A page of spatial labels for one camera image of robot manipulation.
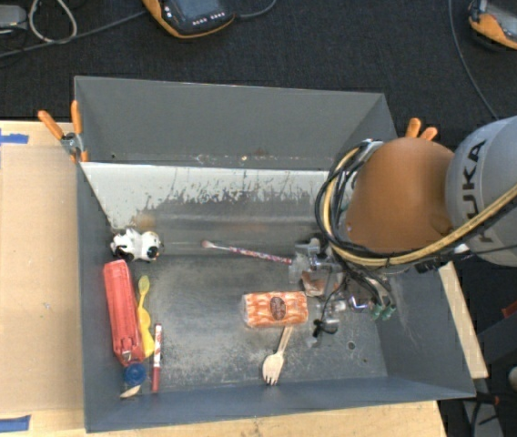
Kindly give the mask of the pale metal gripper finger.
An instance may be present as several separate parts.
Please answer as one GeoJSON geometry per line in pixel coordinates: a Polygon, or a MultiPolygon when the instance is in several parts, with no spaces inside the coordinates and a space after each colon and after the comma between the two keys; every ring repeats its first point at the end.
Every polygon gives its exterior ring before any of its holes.
{"type": "Polygon", "coordinates": [[[304,272],[310,272],[311,264],[306,258],[293,258],[288,267],[289,283],[298,283],[304,272]]]}
{"type": "Polygon", "coordinates": [[[307,242],[295,244],[295,252],[308,258],[317,257],[321,253],[321,244],[318,238],[311,238],[307,242]]]}

